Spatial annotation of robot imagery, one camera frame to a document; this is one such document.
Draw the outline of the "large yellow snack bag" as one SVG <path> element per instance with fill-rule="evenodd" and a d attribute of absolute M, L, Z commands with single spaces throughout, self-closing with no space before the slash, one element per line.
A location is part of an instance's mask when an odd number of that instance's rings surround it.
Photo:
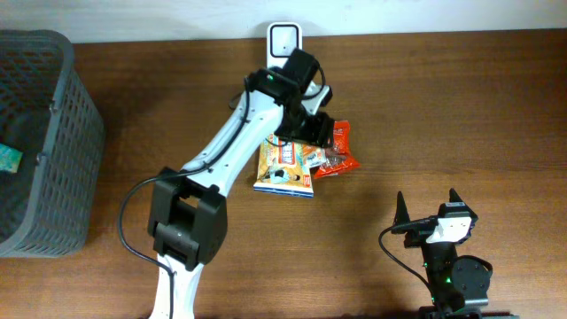
<path fill-rule="evenodd" d="M 280 140 L 275 135 L 260 145 L 255 191 L 299 198 L 312 198 L 314 190 L 309 168 L 303 160 L 303 146 Z"/>

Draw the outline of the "red snack packet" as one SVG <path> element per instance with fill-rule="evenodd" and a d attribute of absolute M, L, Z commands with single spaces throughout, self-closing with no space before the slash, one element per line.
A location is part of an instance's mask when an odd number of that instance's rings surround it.
<path fill-rule="evenodd" d="M 342 175 L 360 167 L 360 162 L 352 155 L 349 143 L 351 125 L 349 121 L 336 121 L 333 129 L 333 146 L 325 150 L 326 160 L 316 172 L 315 179 Z"/>

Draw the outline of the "teal tissue pack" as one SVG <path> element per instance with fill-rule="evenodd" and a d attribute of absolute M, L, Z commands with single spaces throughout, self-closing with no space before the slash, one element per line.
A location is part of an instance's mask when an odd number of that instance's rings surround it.
<path fill-rule="evenodd" d="M 18 172 L 23 153 L 0 144 L 0 170 L 5 173 L 15 174 Z"/>

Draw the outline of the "orange tissue pack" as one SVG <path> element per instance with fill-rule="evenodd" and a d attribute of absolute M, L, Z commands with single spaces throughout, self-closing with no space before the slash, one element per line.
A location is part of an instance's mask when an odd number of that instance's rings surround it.
<path fill-rule="evenodd" d="M 306 167 L 315 168 L 326 163 L 326 153 L 323 148 L 312 145 L 303 145 L 302 150 L 303 162 Z"/>

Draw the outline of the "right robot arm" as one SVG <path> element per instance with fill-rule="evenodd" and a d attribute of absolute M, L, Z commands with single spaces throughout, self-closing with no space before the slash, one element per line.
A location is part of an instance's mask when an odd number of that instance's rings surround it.
<path fill-rule="evenodd" d="M 419 248 L 432 306 L 419 310 L 422 318 L 479 318 L 488 304 L 493 266 L 478 257 L 459 256 L 458 245 L 471 237 L 478 216 L 455 190 L 438 213 L 411 220 L 405 199 L 397 194 L 393 234 L 404 235 L 405 248 Z"/>

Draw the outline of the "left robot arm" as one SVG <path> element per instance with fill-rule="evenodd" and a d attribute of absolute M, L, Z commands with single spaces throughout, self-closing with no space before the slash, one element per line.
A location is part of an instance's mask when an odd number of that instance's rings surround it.
<path fill-rule="evenodd" d="M 322 71 L 311 54 L 294 49 L 282 66 L 245 77 L 235 111 L 213 140 L 180 170 L 163 168 L 153 186 L 147 231 L 159 261 L 153 318 L 192 318 L 204 266 L 227 234 L 227 196 L 269 135 L 328 148 L 334 120 L 320 111 L 332 90 L 312 83 Z"/>

